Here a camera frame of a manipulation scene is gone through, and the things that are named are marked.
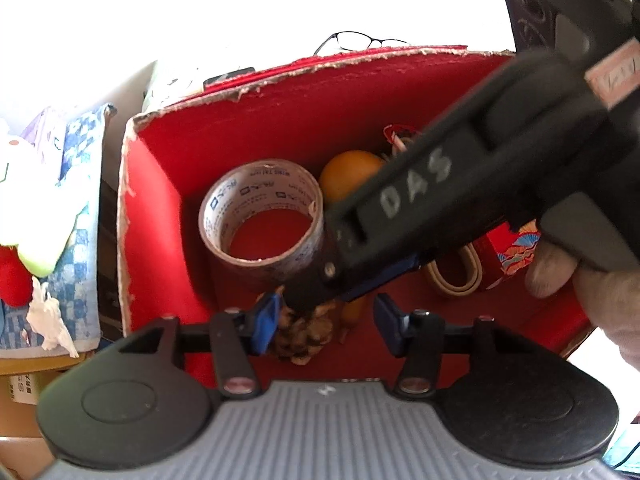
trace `screw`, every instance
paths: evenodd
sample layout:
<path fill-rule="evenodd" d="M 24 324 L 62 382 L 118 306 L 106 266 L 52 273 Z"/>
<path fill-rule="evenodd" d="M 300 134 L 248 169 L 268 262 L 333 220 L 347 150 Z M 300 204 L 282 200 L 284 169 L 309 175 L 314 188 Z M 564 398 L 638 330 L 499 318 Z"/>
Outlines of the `screw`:
<path fill-rule="evenodd" d="M 256 384 L 249 377 L 231 377 L 225 381 L 225 390 L 233 395 L 247 395 L 253 393 Z"/>
<path fill-rule="evenodd" d="M 424 377 L 405 377 L 399 386 L 400 390 L 409 395 L 425 394 L 431 389 L 431 383 Z"/>
<path fill-rule="evenodd" d="M 333 262 L 327 262 L 324 264 L 324 275 L 329 279 L 335 277 L 335 265 Z"/>

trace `finger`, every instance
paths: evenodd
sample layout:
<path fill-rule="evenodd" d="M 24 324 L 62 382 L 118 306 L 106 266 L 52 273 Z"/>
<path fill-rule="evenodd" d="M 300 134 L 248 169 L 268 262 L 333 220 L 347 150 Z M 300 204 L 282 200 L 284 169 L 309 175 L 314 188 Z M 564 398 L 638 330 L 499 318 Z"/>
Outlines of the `finger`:
<path fill-rule="evenodd" d="M 580 266 L 575 295 L 590 321 L 640 370 L 640 272 L 599 272 Z"/>
<path fill-rule="evenodd" d="M 565 250 L 540 240 L 527 270 L 527 290 L 535 298 L 551 296 L 569 281 L 577 266 L 578 260 Z"/>

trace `ribbed gray surface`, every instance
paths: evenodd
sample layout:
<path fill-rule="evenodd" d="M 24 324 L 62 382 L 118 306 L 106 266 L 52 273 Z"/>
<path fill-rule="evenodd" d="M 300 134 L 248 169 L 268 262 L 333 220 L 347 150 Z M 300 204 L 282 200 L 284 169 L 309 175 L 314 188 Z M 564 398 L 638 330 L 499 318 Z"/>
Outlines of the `ribbed gray surface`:
<path fill-rule="evenodd" d="M 188 448 L 133 471 L 56 462 L 47 480 L 606 480 L 592 461 L 552 472 L 497 465 L 462 447 L 428 404 L 380 383 L 275 382 L 258 399 L 228 402 Z"/>

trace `orange fruit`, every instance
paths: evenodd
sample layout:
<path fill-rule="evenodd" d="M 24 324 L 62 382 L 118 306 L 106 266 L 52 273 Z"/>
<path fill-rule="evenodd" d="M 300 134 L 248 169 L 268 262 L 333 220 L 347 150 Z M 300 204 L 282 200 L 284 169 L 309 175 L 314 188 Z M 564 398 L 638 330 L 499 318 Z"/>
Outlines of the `orange fruit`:
<path fill-rule="evenodd" d="M 331 206 L 349 196 L 384 164 L 385 161 L 377 155 L 360 150 L 334 156 L 320 174 L 324 205 Z"/>

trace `eyeglasses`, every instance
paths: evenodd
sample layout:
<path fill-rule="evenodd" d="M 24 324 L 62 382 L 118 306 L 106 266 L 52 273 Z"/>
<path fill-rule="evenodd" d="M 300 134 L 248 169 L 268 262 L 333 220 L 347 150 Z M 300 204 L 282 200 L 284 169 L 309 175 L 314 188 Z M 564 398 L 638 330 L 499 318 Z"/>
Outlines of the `eyeglasses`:
<path fill-rule="evenodd" d="M 338 46 L 341 50 L 347 50 L 348 52 L 355 52 L 357 50 L 367 50 L 375 41 L 380 46 L 406 46 L 408 43 L 402 40 L 377 40 L 362 32 L 354 32 L 353 30 L 344 30 L 343 32 L 334 32 L 322 44 L 316 48 L 314 56 L 320 52 L 329 41 L 335 38 L 338 41 Z"/>

